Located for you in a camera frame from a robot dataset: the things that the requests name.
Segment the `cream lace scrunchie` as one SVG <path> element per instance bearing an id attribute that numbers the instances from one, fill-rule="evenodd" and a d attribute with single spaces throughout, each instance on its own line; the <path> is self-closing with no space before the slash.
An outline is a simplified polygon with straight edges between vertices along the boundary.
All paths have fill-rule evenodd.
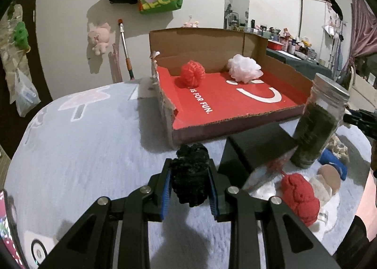
<path id="1" fill-rule="evenodd" d="M 348 148 L 342 141 L 340 141 L 336 134 L 333 134 L 330 137 L 326 149 L 332 152 L 332 154 L 334 154 L 334 156 L 336 156 L 336 158 L 338 158 L 338 160 L 344 165 L 349 163 Z"/>

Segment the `red knitted soft object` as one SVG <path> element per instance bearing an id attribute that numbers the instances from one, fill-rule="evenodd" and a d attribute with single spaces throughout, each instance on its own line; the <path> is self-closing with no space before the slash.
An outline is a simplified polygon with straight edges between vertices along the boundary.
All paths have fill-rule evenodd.
<path id="1" fill-rule="evenodd" d="M 285 174 L 281 180 L 283 200 L 287 206 L 310 227 L 318 218 L 320 201 L 312 185 L 299 173 Z"/>

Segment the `black fluffy pompom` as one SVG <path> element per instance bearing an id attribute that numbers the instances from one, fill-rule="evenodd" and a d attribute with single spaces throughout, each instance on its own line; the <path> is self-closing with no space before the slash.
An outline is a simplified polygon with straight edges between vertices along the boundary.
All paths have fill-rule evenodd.
<path id="1" fill-rule="evenodd" d="M 171 188 L 181 204 L 199 206 L 208 197 L 208 150 L 202 143 L 182 145 L 176 156 L 171 162 Z"/>

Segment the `large jar with green leaves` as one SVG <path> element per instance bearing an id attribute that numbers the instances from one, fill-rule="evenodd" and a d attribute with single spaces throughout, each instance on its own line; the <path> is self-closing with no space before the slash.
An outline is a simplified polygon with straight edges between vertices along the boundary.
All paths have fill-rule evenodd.
<path id="1" fill-rule="evenodd" d="M 291 162 L 308 168 L 320 157 L 343 119 L 349 92 L 325 75 L 317 73 L 303 114 L 293 133 L 298 147 Z"/>

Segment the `white charger device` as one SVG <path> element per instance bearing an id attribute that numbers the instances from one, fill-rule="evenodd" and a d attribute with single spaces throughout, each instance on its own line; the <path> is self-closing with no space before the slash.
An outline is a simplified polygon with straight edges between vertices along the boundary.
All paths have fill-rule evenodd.
<path id="1" fill-rule="evenodd" d="M 32 231 L 25 231 L 23 247 L 29 268 L 38 268 L 57 243 L 56 237 L 46 237 Z"/>

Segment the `beige round pad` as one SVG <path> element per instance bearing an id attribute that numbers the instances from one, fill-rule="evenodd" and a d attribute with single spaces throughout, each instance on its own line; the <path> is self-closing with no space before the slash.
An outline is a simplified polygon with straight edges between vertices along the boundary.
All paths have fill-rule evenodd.
<path id="1" fill-rule="evenodd" d="M 318 169 L 318 174 L 323 177 L 326 184 L 332 188 L 332 195 L 335 195 L 339 192 L 340 189 L 340 174 L 332 165 L 322 165 Z"/>

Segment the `pink curtain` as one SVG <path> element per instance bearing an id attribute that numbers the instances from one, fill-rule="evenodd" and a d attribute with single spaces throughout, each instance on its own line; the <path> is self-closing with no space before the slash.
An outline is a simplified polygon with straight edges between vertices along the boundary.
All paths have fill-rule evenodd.
<path id="1" fill-rule="evenodd" d="M 361 56 L 376 54 L 376 16 L 364 0 L 352 0 L 352 33 L 349 55 L 342 73 Z"/>

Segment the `colourful black small box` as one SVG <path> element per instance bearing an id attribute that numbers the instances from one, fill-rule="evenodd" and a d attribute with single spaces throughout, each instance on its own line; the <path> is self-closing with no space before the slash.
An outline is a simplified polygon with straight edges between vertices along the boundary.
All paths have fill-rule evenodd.
<path id="1" fill-rule="evenodd" d="M 279 172 L 296 148 L 296 140 L 271 122 L 228 136 L 218 172 L 235 186 L 254 186 Z"/>

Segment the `white wardrobe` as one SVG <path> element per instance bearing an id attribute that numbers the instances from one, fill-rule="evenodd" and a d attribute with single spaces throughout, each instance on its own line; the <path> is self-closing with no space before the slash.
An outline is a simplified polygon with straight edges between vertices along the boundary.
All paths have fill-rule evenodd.
<path id="1" fill-rule="evenodd" d="M 330 8 L 329 3 L 322 0 L 301 0 L 301 19 L 298 36 L 307 38 L 311 48 L 316 52 L 316 60 L 324 60 L 325 66 L 331 68 L 335 64 L 336 52 L 338 67 L 343 68 L 349 57 L 352 37 L 352 0 L 336 0 L 343 13 L 343 21 Z M 343 40 L 331 37 L 325 26 L 334 24 L 343 35 Z"/>

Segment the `white mesh pouf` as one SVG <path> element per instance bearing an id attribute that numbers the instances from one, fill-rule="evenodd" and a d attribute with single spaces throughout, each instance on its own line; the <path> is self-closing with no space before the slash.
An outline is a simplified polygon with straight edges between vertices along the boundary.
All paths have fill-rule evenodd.
<path id="1" fill-rule="evenodd" d="M 254 59 L 240 54 L 236 54 L 227 61 L 227 69 L 230 77 L 244 84 L 263 76 L 261 66 Z"/>

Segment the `plastic bag on door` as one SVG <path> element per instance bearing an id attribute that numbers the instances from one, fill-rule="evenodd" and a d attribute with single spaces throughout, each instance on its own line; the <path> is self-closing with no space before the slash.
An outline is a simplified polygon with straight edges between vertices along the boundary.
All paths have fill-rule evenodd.
<path id="1" fill-rule="evenodd" d="M 15 76 L 15 103 L 17 112 L 25 117 L 40 103 L 38 91 L 32 81 L 21 70 L 17 69 Z"/>

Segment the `red cardboard box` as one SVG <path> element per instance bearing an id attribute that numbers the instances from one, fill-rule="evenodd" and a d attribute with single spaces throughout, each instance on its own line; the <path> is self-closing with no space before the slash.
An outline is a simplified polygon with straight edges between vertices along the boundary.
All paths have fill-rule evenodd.
<path id="1" fill-rule="evenodd" d="M 172 28 L 149 34 L 152 77 L 169 144 L 209 140 L 296 117 L 312 82 L 266 54 L 267 40 L 250 33 L 214 28 Z M 254 59 L 263 76 L 236 82 L 227 61 L 240 54 Z M 200 86 L 186 87 L 181 67 L 190 60 L 206 72 Z"/>

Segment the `red mesh pouf in box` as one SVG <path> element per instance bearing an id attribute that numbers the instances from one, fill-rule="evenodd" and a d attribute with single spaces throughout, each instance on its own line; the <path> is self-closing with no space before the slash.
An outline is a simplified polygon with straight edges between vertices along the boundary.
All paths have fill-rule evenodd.
<path id="1" fill-rule="evenodd" d="M 196 61 L 190 60 L 181 67 L 180 79 L 188 88 L 200 86 L 205 76 L 205 68 Z"/>

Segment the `pink pig plush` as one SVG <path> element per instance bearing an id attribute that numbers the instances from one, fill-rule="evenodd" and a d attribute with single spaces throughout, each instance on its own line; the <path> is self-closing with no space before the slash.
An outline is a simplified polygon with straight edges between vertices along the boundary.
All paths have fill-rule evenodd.
<path id="1" fill-rule="evenodd" d="M 111 27 L 104 23 L 88 32 L 88 42 L 92 45 L 92 51 L 96 56 L 105 54 L 109 45 Z"/>

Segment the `orange handled brush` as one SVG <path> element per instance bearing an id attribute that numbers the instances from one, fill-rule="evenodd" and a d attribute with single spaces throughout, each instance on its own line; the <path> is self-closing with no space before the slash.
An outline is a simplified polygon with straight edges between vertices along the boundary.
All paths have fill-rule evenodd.
<path id="1" fill-rule="evenodd" d="M 118 26 L 119 26 L 119 31 L 120 31 L 120 37 L 121 37 L 121 43 L 123 45 L 123 51 L 125 54 L 125 63 L 127 66 L 128 74 L 130 77 L 130 80 L 134 80 L 134 73 L 133 73 L 133 68 L 132 64 L 130 62 L 130 58 L 128 56 L 128 50 L 127 50 L 127 43 L 126 43 L 126 37 L 125 37 L 125 29 L 124 29 L 124 24 L 122 19 L 118 19 Z"/>

